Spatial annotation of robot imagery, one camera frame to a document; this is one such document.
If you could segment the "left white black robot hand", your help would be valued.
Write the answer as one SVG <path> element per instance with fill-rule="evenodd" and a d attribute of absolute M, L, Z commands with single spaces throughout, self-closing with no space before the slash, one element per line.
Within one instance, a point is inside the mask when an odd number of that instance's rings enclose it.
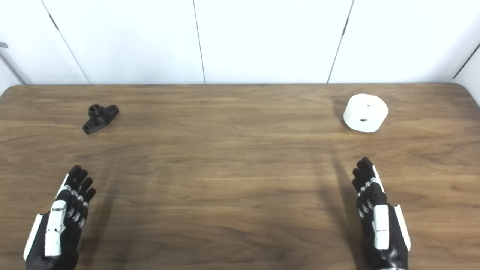
<path fill-rule="evenodd" d="M 27 270 L 74 270 L 83 227 L 96 194 L 88 171 L 75 165 L 66 174 L 50 210 L 36 215 L 23 252 Z"/>

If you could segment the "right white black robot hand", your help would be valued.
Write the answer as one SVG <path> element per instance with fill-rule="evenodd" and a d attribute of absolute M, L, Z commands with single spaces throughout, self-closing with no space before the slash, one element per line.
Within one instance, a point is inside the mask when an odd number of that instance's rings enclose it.
<path fill-rule="evenodd" d="M 411 241 L 399 204 L 391 205 L 377 168 L 368 157 L 352 174 L 362 228 L 361 249 L 371 270 L 408 270 Z"/>

